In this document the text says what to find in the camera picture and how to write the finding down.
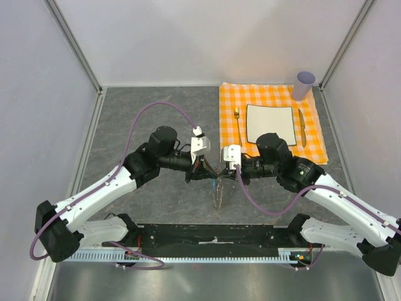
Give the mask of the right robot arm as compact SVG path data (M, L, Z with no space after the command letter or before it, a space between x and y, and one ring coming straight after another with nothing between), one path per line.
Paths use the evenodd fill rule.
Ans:
M309 242L345 250L376 272L395 275L400 265L399 219L352 194L314 162L292 155L277 134L263 134L256 145L259 154L250 158L241 152L240 145L222 148L229 176L241 186L249 179L275 177L281 187L295 194L291 204L304 197L346 222L338 226L299 214L288 226L286 236L291 245Z

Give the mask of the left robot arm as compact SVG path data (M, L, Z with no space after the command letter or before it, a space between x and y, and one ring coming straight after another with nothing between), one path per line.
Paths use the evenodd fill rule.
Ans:
M193 132L190 149L184 152L179 148L176 130L161 126L96 183L56 204L43 201L36 208L34 242L40 242L55 263L87 245L109 241L123 246L135 244L138 227L127 214L119 214L110 221L90 222L89 218L158 177L162 168L184 172L186 182L215 177L217 174L205 159L211 142L201 128Z

